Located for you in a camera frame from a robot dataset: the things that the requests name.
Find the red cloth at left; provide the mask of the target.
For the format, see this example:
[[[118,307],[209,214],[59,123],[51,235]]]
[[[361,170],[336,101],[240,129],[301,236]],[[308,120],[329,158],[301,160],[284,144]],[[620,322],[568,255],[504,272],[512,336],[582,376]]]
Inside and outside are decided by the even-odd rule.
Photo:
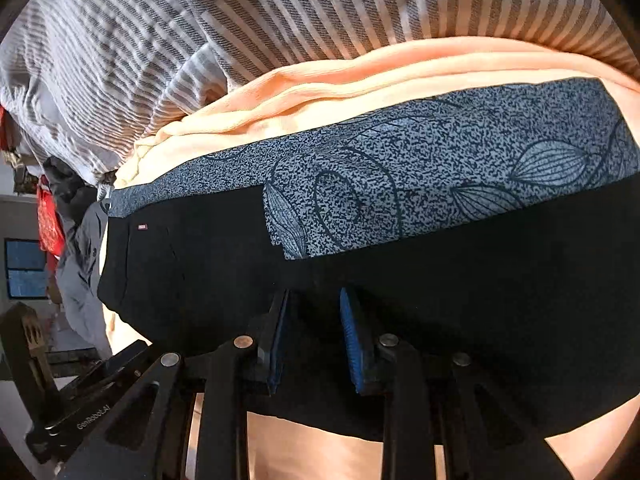
[[[46,254],[47,270],[55,274],[64,250],[65,236],[46,176],[39,178],[36,191],[39,246]]]

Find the dark grey quilted jacket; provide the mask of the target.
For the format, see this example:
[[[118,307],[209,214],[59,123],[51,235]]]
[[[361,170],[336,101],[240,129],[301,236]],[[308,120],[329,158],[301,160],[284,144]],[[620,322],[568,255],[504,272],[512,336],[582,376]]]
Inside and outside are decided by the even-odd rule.
[[[107,226],[107,208],[98,189],[86,183],[61,159],[43,163],[55,212],[65,237],[55,279],[70,328],[98,350],[112,355],[106,336],[102,302],[98,297],[100,248]]]

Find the black pants with patterned stripe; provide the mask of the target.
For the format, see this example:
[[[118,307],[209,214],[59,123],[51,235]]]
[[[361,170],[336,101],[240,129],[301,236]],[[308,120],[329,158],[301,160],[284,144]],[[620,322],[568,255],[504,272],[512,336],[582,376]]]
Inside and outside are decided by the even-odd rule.
[[[111,198],[98,294],[197,354],[292,294],[273,415],[376,438],[340,298],[469,355],[562,434],[639,391],[639,98],[596,78],[466,89],[184,162]]]

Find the grey striped duvet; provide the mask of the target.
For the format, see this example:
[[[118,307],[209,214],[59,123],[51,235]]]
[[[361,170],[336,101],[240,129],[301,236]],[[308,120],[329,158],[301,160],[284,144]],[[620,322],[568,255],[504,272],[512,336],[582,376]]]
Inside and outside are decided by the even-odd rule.
[[[270,70],[453,36],[639,73],[602,0],[29,0],[2,39],[1,104],[36,159],[96,183],[137,140]]]

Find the peach bed sheet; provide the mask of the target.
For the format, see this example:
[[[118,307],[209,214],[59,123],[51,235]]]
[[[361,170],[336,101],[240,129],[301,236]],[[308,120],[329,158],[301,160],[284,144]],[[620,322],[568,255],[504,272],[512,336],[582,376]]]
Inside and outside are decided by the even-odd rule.
[[[639,97],[638,84],[611,66],[514,40],[422,40],[386,47],[353,61],[279,68],[141,141],[119,171],[115,192],[150,183],[206,154],[337,124],[403,102],[466,89],[568,78],[596,78]],[[278,393],[253,406],[247,415],[252,476],[376,478],[382,458],[381,401],[360,396],[354,388],[358,400],[376,406],[381,419],[376,438],[303,424],[266,411],[282,390],[283,374]],[[638,476],[638,442],[632,434],[639,426],[639,391],[614,410],[562,434],[546,436],[525,426],[567,466],[567,479],[604,479],[615,467],[628,477]]]

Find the blue window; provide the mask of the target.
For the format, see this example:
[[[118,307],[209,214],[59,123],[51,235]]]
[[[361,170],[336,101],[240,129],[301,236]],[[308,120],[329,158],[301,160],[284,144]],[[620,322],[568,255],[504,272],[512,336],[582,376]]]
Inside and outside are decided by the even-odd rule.
[[[47,255],[36,240],[6,238],[4,270],[10,299],[47,298]]]

